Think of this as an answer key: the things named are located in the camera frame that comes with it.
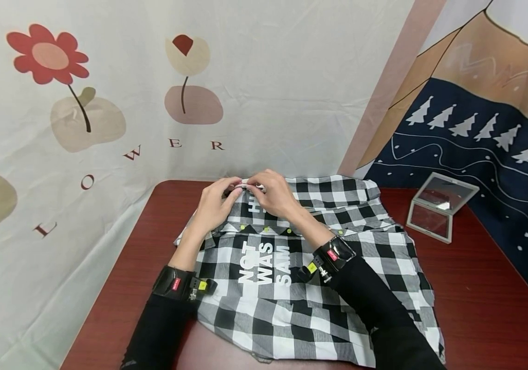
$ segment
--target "fabric backdrop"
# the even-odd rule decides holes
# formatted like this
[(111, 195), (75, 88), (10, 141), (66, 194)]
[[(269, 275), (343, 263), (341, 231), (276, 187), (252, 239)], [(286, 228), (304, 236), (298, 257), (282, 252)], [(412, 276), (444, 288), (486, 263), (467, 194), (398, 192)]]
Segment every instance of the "fabric backdrop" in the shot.
[(479, 186), (469, 206), (528, 283), (528, 1), (447, 3), (360, 166), (375, 157), (383, 187)]
[(0, 369), (60, 367), (155, 184), (362, 155), (443, 3), (0, 0)]

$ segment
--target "finger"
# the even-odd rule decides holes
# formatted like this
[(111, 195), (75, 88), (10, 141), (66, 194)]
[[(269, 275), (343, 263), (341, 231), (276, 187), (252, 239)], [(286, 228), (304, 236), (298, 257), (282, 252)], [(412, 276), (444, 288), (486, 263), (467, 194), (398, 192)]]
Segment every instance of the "finger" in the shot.
[(233, 190), (232, 192), (230, 192), (229, 196), (227, 196), (227, 198), (226, 198), (225, 201), (223, 202), (223, 209), (224, 209), (227, 213), (230, 212), (231, 207), (233, 207), (233, 203), (235, 203), (235, 201), (237, 200), (237, 198), (239, 198), (239, 196), (241, 195), (241, 193), (243, 193), (243, 189), (241, 189), (241, 188), (236, 188), (235, 190)]
[(260, 188), (257, 188), (252, 184), (248, 184), (247, 190), (251, 191), (253, 195), (256, 196), (256, 199), (258, 200), (258, 203), (260, 203), (260, 205), (263, 205), (262, 203), (265, 202), (265, 194), (260, 190)]
[(257, 174), (251, 176), (249, 179), (247, 179), (248, 184), (256, 184), (260, 183), (263, 186), (266, 186), (266, 183), (268, 182), (269, 175), (266, 172), (257, 172)]
[(217, 190), (221, 191), (221, 194), (223, 191), (226, 190), (226, 188), (232, 186), (232, 184), (238, 184), (241, 182), (241, 178), (235, 177), (229, 177), (229, 178), (222, 178), (218, 180), (216, 183), (214, 183), (214, 187), (217, 188)]

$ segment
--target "flower stem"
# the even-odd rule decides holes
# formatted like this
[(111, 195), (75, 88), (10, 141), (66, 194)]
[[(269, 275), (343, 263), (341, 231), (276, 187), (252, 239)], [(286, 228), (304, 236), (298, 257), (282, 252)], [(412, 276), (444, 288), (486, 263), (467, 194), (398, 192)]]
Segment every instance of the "flower stem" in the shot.
[(188, 78), (189, 76), (186, 76), (184, 85), (181, 87), (181, 110), (183, 110), (184, 114), (186, 114), (186, 106), (184, 105), (184, 91), (186, 90), (186, 83), (188, 82)]
[(77, 94), (72, 90), (72, 87), (68, 85), (68, 89), (72, 93), (72, 96), (75, 97), (75, 100), (77, 101), (78, 105), (81, 107), (82, 110), (82, 116), (85, 117), (85, 125), (87, 126), (87, 132), (91, 132), (91, 123), (89, 122), (89, 117), (87, 117), (87, 112), (85, 112), (84, 106), (82, 106), (81, 102), (78, 100)]

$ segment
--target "letter w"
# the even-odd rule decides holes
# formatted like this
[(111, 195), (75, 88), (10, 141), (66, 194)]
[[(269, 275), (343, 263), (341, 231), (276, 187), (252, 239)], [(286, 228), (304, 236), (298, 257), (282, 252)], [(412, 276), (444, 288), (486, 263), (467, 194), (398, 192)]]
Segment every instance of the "letter w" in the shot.
[(131, 159), (131, 160), (134, 160), (134, 158), (136, 156), (139, 156), (140, 157), (140, 145), (138, 146), (138, 152), (136, 151), (136, 149), (134, 149), (133, 151), (131, 151), (130, 153), (126, 153), (123, 155), (124, 157), (126, 157), (127, 159)]

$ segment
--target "wrist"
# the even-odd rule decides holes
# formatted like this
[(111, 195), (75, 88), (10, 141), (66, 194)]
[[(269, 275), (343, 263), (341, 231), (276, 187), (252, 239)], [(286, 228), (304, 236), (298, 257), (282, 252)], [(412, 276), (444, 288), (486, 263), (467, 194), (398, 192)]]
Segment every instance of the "wrist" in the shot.
[(300, 227), (303, 227), (304, 225), (313, 221), (317, 222), (317, 220), (311, 216), (309, 211), (304, 209), (300, 204), (297, 204), (296, 206), (292, 207), (290, 211), (288, 211), (286, 219), (288, 222), (295, 225), (297, 229), (300, 229)]
[(202, 227), (190, 224), (190, 226), (185, 229), (181, 241), (179, 241), (178, 248), (200, 249), (208, 231)]

